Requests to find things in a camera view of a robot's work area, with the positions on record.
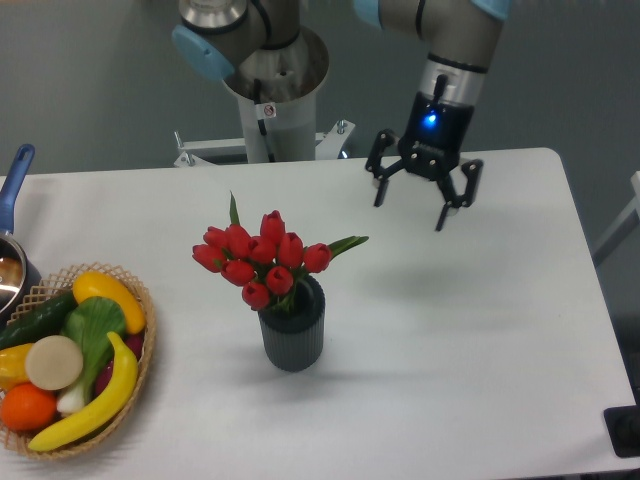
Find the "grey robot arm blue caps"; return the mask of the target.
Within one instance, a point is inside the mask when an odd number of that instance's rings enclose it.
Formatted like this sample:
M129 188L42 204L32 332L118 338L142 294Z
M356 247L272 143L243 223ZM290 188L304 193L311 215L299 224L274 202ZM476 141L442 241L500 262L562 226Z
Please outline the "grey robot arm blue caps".
M506 1L358 1L358 17L425 41L427 61L405 131L379 132L366 168L382 204L399 171L434 182L442 214L471 206L483 164L461 146L510 5ZM252 163L312 160L316 95L329 69L321 38L296 1L182 1L173 44L202 77L238 101Z

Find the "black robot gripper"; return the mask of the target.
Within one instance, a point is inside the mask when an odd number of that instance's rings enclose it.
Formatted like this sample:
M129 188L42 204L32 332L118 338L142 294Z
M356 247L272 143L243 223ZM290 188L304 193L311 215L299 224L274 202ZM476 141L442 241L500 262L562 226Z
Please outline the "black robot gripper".
M405 169L436 184L444 198L435 231L440 232L449 212L468 208L476 199L483 170L481 159L469 160L460 167L467 183L458 194L449 173L458 166L460 150L475 107L436 101L433 96L418 92L414 98L406 130L400 138L393 130L383 129L374 139L365 170L377 182L374 206L384 203L391 176ZM390 147L400 159L388 167L382 158Z

